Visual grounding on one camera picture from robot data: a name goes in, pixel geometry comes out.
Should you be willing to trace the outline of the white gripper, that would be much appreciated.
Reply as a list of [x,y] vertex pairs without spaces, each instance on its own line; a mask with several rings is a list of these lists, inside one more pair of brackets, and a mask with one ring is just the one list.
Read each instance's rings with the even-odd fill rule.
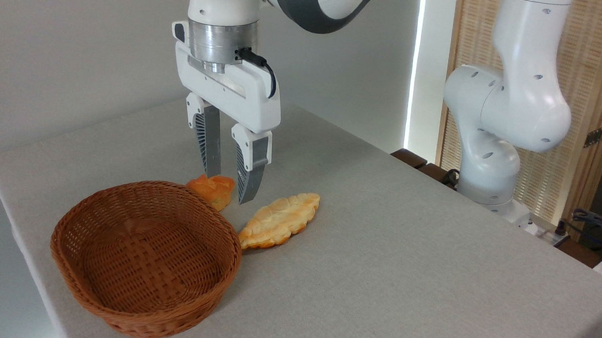
[[238,203],[244,204],[255,199],[264,168],[272,162],[270,130],[281,122],[279,86],[268,69],[248,61],[230,64],[223,73],[207,71],[190,55],[187,26],[186,21],[172,24],[179,80],[191,91],[186,97],[188,125],[211,178],[222,173],[220,111],[238,122],[231,135],[237,146]]

